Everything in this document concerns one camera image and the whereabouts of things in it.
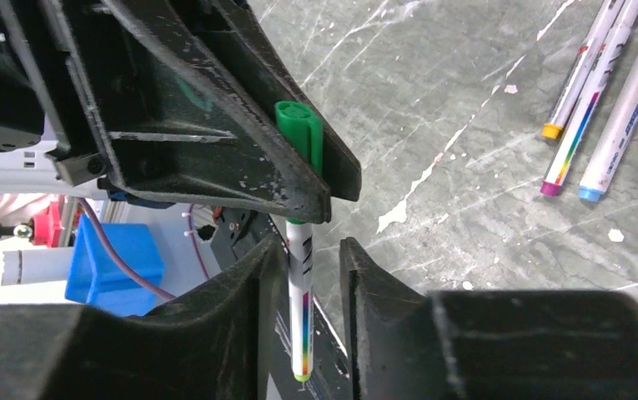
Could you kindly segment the pink cap yellow tip pen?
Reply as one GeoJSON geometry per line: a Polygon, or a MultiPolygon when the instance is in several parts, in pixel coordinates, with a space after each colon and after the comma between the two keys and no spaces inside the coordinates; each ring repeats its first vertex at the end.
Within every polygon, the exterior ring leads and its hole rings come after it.
{"type": "Polygon", "coordinates": [[[542,130],[542,135],[545,138],[557,139],[563,131],[593,68],[600,47],[624,3],[625,1],[621,0],[607,0],[601,3],[594,21],[575,55],[559,96],[545,120],[542,130]]]}

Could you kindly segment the green tip pen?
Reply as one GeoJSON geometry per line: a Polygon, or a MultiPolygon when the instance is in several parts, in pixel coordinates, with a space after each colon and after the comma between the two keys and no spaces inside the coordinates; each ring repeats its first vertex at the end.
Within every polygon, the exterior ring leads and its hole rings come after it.
{"type": "MultiPolygon", "coordinates": [[[[280,101],[274,105],[279,131],[318,175],[323,172],[324,125],[306,104],[280,101]]],[[[314,370],[313,225],[288,217],[289,319],[291,371],[306,383],[314,370]]]]}

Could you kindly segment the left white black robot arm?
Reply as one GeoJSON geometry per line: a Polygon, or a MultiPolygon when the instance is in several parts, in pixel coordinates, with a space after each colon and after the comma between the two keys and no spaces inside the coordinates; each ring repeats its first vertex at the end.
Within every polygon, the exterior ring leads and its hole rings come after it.
{"type": "Polygon", "coordinates": [[[0,1],[0,193],[326,223],[361,184],[245,1],[0,1]]]}

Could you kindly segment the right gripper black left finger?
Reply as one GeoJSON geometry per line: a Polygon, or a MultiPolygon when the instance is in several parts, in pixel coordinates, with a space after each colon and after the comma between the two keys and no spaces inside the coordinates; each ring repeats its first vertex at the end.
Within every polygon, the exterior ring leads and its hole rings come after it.
{"type": "Polygon", "coordinates": [[[0,399],[263,399],[284,264],[265,237],[142,317],[0,305],[0,399]]]}

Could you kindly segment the yellow cap purple tip pen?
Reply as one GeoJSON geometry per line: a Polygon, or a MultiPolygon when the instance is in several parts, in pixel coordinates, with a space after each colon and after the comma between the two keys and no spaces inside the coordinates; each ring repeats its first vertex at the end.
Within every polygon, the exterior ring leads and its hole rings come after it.
{"type": "Polygon", "coordinates": [[[570,118],[557,139],[559,146],[542,180],[540,192],[556,196],[565,182],[576,150],[605,91],[610,75],[626,45],[638,17],[638,0],[625,1],[610,31],[607,33],[576,101],[570,118]]]}

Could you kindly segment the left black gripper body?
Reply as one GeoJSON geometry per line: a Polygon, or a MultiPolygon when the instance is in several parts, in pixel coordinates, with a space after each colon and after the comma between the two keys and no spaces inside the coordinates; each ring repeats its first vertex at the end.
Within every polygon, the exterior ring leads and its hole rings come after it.
{"type": "Polygon", "coordinates": [[[78,185],[103,175],[83,75],[69,39],[90,1],[0,1],[0,153],[31,147],[53,130],[57,177],[78,185]]]}

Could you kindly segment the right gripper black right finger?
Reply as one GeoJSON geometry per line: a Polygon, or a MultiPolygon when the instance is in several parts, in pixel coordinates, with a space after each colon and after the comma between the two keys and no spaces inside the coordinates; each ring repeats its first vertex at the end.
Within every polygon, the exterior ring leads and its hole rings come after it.
{"type": "Polygon", "coordinates": [[[356,399],[638,399],[638,303],[604,290],[420,294],[339,250],[356,399]]]}

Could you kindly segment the green cap pen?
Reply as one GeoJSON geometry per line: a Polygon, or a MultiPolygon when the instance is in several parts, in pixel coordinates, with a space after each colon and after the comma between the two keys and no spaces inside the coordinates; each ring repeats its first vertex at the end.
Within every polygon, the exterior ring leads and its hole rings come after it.
{"type": "Polygon", "coordinates": [[[579,183],[578,197],[597,203],[608,191],[638,124],[638,54],[579,183]]]}

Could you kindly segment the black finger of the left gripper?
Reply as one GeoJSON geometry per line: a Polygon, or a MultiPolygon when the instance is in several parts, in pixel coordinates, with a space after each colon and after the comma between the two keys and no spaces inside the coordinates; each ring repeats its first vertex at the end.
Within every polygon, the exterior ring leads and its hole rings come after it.
{"type": "Polygon", "coordinates": [[[187,1],[90,1],[72,16],[91,129],[112,185],[166,203],[324,223],[328,183],[185,25],[187,1]]]}
{"type": "MultiPolygon", "coordinates": [[[[185,25],[270,117],[279,101],[319,111],[290,74],[248,2],[187,1],[185,25]]],[[[323,123],[323,180],[333,197],[355,202],[362,188],[359,160],[326,119],[323,123]]]]}

